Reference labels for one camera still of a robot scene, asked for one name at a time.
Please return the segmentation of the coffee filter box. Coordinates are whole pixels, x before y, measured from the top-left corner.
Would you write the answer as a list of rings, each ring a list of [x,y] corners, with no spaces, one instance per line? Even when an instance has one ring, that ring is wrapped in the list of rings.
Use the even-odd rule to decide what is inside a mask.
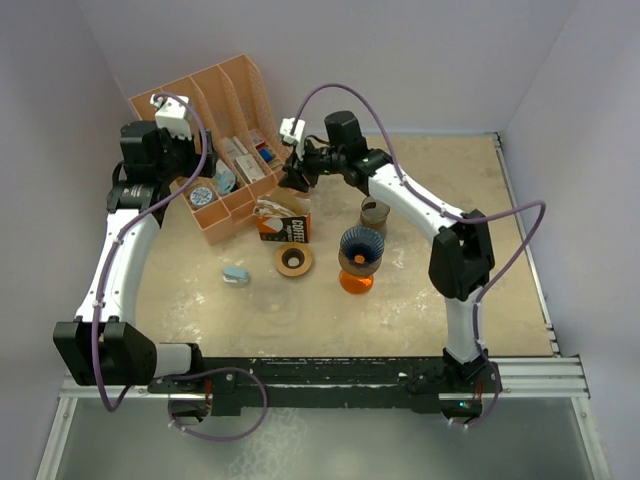
[[[309,243],[311,241],[311,201],[277,187],[260,196],[253,215],[262,241]]]

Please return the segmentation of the blue ribbed coffee dripper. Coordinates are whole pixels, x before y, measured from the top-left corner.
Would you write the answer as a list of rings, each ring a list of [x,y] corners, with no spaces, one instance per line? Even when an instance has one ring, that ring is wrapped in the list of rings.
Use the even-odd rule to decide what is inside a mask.
[[[358,255],[367,264],[381,259],[385,243],[381,234],[369,227],[354,226],[344,232],[340,240],[340,252],[348,259],[354,260]]]

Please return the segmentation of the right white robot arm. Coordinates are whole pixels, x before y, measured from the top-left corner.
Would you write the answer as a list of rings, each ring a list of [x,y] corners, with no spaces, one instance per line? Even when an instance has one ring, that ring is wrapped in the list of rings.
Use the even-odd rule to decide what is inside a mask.
[[[446,383],[467,391],[486,366],[481,334],[481,298],[495,266],[485,216],[464,212],[415,183],[389,150],[368,146],[360,124],[350,111],[325,119],[328,141],[316,147],[305,135],[305,123],[285,118],[281,142],[290,147],[280,184],[308,192],[322,175],[339,175],[345,183],[401,214],[431,247],[428,276],[445,299],[447,344]]]

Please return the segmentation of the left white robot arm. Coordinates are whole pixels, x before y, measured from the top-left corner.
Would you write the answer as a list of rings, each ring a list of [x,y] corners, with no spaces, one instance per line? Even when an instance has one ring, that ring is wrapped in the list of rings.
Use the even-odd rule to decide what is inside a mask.
[[[56,324],[53,341],[81,386],[143,385],[170,376],[182,391],[194,392],[206,378],[198,347],[150,340],[135,326],[136,305],[171,183],[190,175],[212,176],[216,155],[211,147],[198,155],[194,140],[174,136],[153,121],[122,127],[120,146],[123,159],[112,173],[98,267],[73,320]]]

